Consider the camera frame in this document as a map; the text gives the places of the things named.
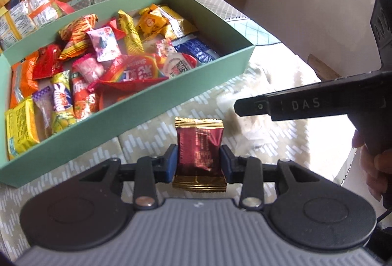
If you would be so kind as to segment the person's right hand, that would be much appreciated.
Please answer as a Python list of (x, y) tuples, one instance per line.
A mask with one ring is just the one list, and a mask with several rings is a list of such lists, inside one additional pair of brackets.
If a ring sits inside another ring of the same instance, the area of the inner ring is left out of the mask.
[(369, 153), (364, 143), (364, 139), (358, 130), (352, 138), (352, 147), (360, 149), (360, 166), (366, 173), (366, 185), (370, 194), (380, 201), (381, 197), (387, 193), (388, 175), (391, 174), (391, 150), (387, 150), (373, 156)]

